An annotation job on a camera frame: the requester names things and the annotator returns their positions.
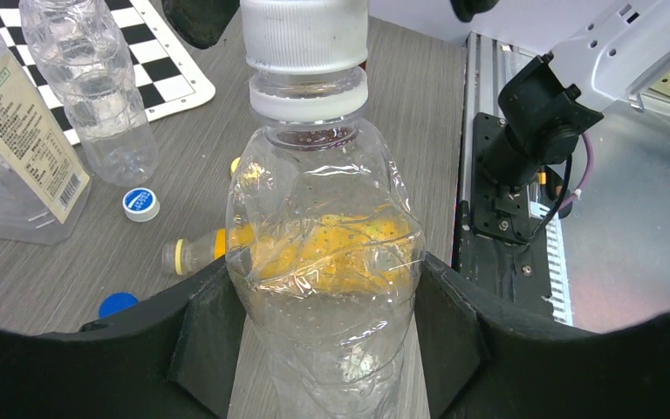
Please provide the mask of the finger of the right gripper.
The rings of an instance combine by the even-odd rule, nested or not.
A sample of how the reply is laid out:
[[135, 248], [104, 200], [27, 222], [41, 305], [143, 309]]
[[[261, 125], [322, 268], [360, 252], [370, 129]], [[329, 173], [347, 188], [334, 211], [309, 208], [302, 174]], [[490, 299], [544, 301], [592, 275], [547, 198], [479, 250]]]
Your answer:
[[498, 0], [450, 0], [455, 16], [463, 23], [470, 23], [473, 18], [496, 7]]
[[239, 0], [161, 0], [169, 25], [197, 49], [217, 44], [239, 5]]

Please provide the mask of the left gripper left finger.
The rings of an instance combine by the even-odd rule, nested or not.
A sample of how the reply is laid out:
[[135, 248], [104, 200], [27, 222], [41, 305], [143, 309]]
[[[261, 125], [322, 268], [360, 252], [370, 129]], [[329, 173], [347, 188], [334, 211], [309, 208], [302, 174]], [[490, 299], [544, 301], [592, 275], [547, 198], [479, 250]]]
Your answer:
[[0, 418], [224, 418], [245, 316], [217, 259], [76, 333], [0, 329]]

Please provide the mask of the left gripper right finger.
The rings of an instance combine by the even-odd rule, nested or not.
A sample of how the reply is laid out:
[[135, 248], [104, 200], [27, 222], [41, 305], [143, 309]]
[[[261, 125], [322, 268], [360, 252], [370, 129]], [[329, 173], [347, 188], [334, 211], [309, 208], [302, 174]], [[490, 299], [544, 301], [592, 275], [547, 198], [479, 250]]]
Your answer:
[[414, 314], [433, 418], [670, 418], [670, 313], [592, 333], [427, 255]]

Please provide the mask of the clear ribbed plastic bottle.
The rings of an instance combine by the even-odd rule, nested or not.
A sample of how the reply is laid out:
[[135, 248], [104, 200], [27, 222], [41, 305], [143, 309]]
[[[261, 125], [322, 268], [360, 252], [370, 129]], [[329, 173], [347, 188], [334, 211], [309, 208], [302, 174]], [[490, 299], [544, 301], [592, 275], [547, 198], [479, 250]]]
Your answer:
[[22, 1], [31, 56], [64, 107], [92, 171], [136, 187], [159, 163], [130, 51], [103, 1]]

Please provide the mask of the clear square labelled bottle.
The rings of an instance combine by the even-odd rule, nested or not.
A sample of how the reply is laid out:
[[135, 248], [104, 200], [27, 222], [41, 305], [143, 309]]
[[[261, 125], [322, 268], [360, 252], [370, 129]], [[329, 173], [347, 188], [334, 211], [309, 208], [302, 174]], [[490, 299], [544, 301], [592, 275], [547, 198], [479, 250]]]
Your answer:
[[0, 34], [0, 238], [67, 239], [91, 177]]

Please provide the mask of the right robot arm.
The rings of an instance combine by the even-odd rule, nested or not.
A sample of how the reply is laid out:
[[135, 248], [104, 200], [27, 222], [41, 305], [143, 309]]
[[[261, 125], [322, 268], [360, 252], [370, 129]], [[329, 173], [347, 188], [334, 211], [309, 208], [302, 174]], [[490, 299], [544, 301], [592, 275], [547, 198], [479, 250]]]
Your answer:
[[[364, 63], [365, 1], [166, 1], [163, 12], [190, 45], [215, 45], [243, 17], [250, 66], [312, 76]], [[670, 66], [670, 1], [618, 1], [533, 58], [501, 90], [507, 121], [481, 164], [495, 184], [519, 187], [558, 164], [621, 97], [648, 88]]]

